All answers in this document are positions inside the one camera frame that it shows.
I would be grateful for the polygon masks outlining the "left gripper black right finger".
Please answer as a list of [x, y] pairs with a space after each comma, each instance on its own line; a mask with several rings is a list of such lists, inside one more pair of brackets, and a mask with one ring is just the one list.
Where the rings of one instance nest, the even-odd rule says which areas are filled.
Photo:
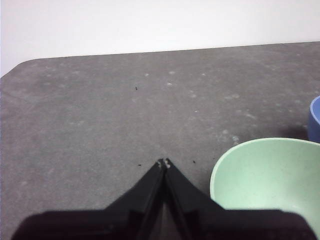
[[205, 218], [223, 208], [196, 188], [170, 159], [164, 159], [163, 163], [167, 204], [182, 239], [208, 240], [211, 234]]

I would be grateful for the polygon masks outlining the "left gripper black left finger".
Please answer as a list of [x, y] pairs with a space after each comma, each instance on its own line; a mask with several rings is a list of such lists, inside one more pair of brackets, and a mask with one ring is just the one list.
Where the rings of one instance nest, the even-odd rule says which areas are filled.
[[163, 197], [165, 163], [159, 159], [126, 193], [106, 209], [107, 240], [147, 240]]

